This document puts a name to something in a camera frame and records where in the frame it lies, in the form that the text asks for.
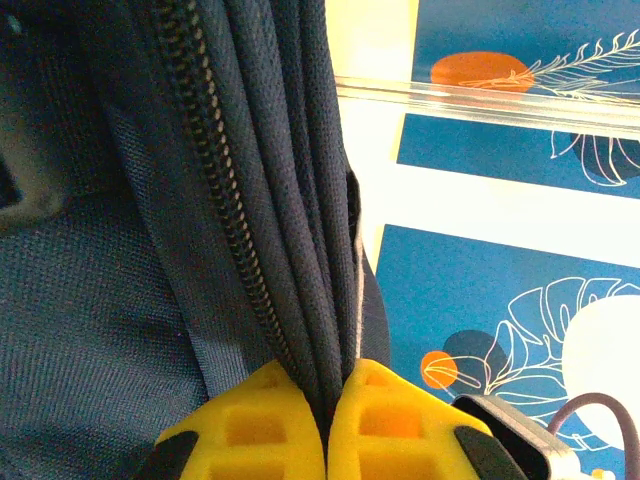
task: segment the white circle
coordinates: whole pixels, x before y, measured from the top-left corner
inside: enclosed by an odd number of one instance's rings
[[[600,392],[621,402],[640,425],[640,295],[597,300],[576,313],[562,348],[562,376],[569,398]],[[622,450],[613,413],[602,405],[577,412],[602,441]]]

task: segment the backpack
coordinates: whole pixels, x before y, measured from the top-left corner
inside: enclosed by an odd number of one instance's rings
[[[130,478],[277,359],[388,365],[322,0],[0,0],[0,473]]]

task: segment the cable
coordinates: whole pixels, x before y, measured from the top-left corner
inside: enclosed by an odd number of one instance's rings
[[[555,435],[562,424],[573,415],[576,410],[586,405],[600,404],[608,407],[618,420],[622,430],[622,443],[624,445],[624,471],[626,480],[640,480],[640,438],[638,430],[633,423],[633,418],[624,406],[615,398],[604,393],[585,393],[569,400],[554,415],[547,430]]]

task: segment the black zipper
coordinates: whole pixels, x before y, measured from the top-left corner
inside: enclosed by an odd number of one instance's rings
[[[184,129],[204,169],[240,280],[276,357],[298,381],[300,370],[271,302],[253,244],[197,2],[157,0],[152,12],[164,68],[185,115]]]

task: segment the zipper teeth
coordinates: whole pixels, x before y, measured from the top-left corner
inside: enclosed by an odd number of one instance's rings
[[[293,374],[299,377],[246,221],[196,1],[189,1],[186,8],[178,0],[161,0],[157,5],[156,29],[166,66],[175,80],[174,93],[184,107],[185,127],[204,168],[242,285],[267,339],[287,361]]]

